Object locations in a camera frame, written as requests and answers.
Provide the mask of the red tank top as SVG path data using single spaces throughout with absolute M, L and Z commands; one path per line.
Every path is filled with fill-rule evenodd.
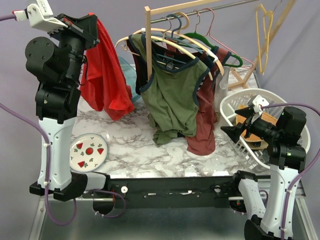
M 96 47 L 85 53 L 88 64 L 83 68 L 81 96 L 95 111 L 105 111 L 113 121 L 134 110 L 132 90 L 127 85 L 113 42 L 100 20 L 97 21 Z

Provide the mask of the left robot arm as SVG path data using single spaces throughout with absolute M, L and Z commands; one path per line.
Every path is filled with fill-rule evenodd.
M 94 191 L 110 194 L 109 176 L 104 173 L 76 173 L 70 169 L 70 143 L 81 92 L 80 73 L 85 51 L 98 43 L 98 18 L 89 14 L 73 18 L 65 14 L 61 30 L 48 37 L 36 37 L 25 48 L 26 70 L 39 81 L 35 94 L 36 116 L 42 135 L 41 167 L 31 194 L 53 195 L 59 201 Z

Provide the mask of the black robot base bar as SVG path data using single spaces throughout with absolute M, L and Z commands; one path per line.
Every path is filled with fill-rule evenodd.
M 119 214 L 122 209 L 228 208 L 231 199 L 239 199 L 240 180 L 267 179 L 239 170 L 232 176 L 107 178 L 110 193 L 90 191 L 94 211 L 104 215 Z

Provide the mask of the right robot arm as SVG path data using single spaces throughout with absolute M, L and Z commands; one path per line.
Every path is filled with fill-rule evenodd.
M 235 113 L 245 120 L 235 126 L 223 126 L 221 130 L 235 143 L 242 133 L 247 137 L 253 134 L 267 142 L 270 163 L 267 204 L 263 203 L 254 174 L 238 171 L 230 183 L 230 191 L 242 196 L 245 204 L 244 237 L 247 240 L 292 240 L 298 175 L 306 164 L 306 150 L 298 141 L 307 115 L 299 108 L 286 106 L 276 124 L 272 124 L 262 117 L 254 119 L 253 107 L 238 109 Z

